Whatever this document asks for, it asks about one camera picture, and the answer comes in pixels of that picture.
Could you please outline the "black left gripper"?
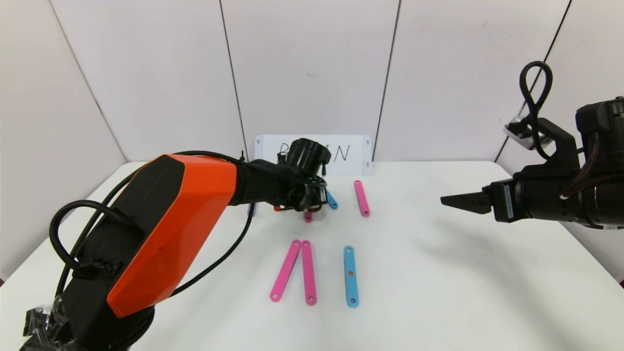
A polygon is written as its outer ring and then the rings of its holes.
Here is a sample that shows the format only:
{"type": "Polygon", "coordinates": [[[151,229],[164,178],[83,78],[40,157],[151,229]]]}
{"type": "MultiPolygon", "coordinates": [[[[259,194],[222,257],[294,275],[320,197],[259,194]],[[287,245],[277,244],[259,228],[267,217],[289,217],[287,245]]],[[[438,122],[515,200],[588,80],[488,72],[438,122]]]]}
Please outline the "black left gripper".
{"type": "Polygon", "coordinates": [[[302,212],[308,209],[309,213],[316,213],[326,204],[326,188],[316,186],[304,186],[299,200],[299,205],[294,205],[294,210],[302,212]]]}

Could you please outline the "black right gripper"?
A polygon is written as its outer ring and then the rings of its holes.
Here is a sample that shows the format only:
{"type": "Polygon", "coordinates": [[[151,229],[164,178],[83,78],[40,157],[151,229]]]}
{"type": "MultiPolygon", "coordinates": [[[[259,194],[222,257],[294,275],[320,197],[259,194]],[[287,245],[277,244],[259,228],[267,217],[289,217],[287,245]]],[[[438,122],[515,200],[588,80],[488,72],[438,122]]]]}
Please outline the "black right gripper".
{"type": "Polygon", "coordinates": [[[557,222],[583,222],[579,196],[560,198],[568,178],[514,177],[485,186],[478,193],[448,195],[443,205],[476,214],[492,211],[495,220],[512,223],[525,218],[557,222]]]}

